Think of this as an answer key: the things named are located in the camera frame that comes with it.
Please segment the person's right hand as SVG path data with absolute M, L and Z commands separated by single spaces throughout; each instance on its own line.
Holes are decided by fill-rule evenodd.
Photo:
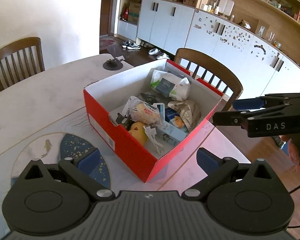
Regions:
M 290 160 L 295 164 L 295 170 L 300 174 L 300 154 L 298 147 L 288 135 L 281 135 L 281 140 L 288 142 L 288 155 Z

